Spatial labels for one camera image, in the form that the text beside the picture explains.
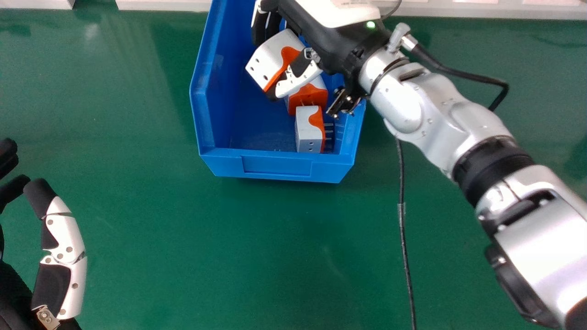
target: blue plastic bin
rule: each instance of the blue plastic bin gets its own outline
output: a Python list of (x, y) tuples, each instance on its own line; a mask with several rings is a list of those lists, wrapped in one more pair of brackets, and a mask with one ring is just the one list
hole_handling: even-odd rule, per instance
[[(190, 86), (200, 156), (216, 176), (339, 183), (355, 163), (365, 115), (331, 120), (332, 153), (297, 153), (294, 118), (284, 102), (270, 102), (244, 66), (254, 0), (213, 0)], [(341, 76), (323, 76), (333, 101)]]

